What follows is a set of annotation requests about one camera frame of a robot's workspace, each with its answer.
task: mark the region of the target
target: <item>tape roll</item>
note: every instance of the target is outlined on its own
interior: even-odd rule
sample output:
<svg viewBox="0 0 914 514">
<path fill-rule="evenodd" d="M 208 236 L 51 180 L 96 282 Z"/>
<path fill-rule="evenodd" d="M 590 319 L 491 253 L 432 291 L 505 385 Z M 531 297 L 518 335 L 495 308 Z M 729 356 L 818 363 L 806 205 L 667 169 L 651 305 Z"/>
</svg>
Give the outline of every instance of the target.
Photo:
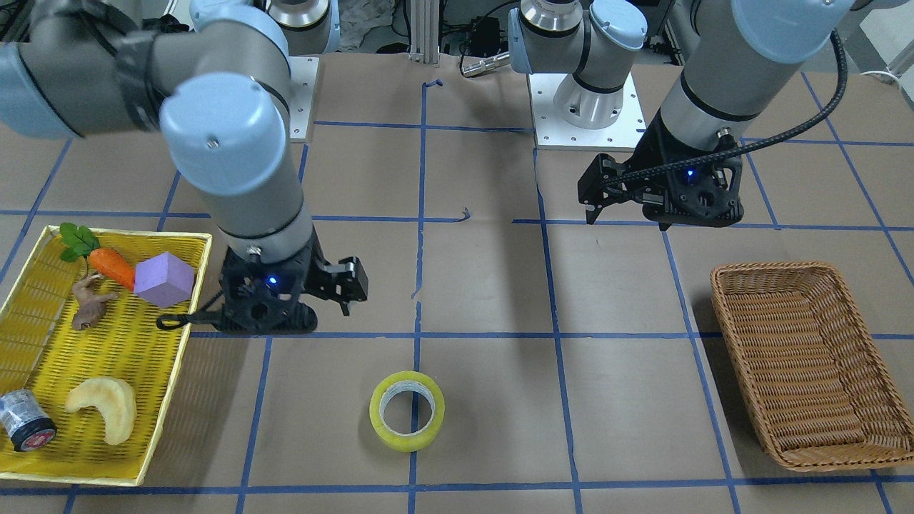
<svg viewBox="0 0 914 514">
<path fill-rule="evenodd" d="M 390 428 L 384 420 L 384 411 L 390 399 L 402 392 L 421 394 L 431 407 L 429 422 L 412 434 L 401 434 Z M 444 395 L 441 394 L 435 380 L 428 375 L 417 371 L 401 371 L 390 375 L 377 385 L 374 394 L 371 395 L 368 415 L 377 436 L 389 448 L 404 453 L 415 452 L 431 444 L 438 435 L 444 421 Z"/>
</svg>

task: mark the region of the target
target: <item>purple block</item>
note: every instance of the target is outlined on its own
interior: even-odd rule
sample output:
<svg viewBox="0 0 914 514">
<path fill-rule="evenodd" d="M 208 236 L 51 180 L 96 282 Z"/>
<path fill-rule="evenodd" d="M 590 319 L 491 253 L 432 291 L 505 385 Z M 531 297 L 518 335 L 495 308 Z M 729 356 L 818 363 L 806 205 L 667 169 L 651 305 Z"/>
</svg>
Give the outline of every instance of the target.
<svg viewBox="0 0 914 514">
<path fill-rule="evenodd" d="M 170 307 L 190 298 L 194 275 L 189 264 L 165 252 L 136 265 L 133 293 L 156 306 Z"/>
</svg>

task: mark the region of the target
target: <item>orange carrot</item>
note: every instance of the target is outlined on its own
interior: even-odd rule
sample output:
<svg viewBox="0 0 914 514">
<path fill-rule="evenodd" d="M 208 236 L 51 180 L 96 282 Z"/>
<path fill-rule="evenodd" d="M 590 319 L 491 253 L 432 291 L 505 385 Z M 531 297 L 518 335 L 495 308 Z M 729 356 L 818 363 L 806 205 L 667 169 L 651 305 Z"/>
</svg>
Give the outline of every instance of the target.
<svg viewBox="0 0 914 514">
<path fill-rule="evenodd" d="M 123 257 L 111 248 L 97 248 L 89 254 L 89 266 L 98 270 L 99 273 L 112 279 L 118 284 L 124 286 L 129 291 L 133 291 L 133 281 L 136 275 L 133 266 L 127 263 Z"/>
</svg>

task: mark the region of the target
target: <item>yellow basket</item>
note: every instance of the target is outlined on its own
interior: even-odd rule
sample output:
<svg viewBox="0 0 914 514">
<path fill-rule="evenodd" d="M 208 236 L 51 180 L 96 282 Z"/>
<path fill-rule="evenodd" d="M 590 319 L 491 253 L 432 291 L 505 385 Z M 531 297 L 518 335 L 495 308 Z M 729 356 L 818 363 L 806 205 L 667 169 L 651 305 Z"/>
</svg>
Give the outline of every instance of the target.
<svg viewBox="0 0 914 514">
<path fill-rule="evenodd" d="M 0 478 L 139 486 L 162 434 L 168 403 L 181 369 L 190 325 L 163 331 L 155 319 L 197 308 L 212 236 L 197 233 L 92 229 L 102 246 L 138 262 L 171 252 L 197 271 L 189 300 L 161 309 L 112 280 L 97 286 L 115 292 L 94 328 L 73 330 L 78 304 L 70 287 L 85 273 L 82 260 L 63 262 L 58 227 L 46 227 L 0 309 L 0 394 L 28 388 L 58 427 L 57 437 L 33 452 L 14 452 L 0 434 Z M 112 376 L 136 393 L 133 433 L 123 444 L 104 442 L 104 421 L 94 409 L 67 413 L 69 391 L 86 379 Z"/>
</svg>

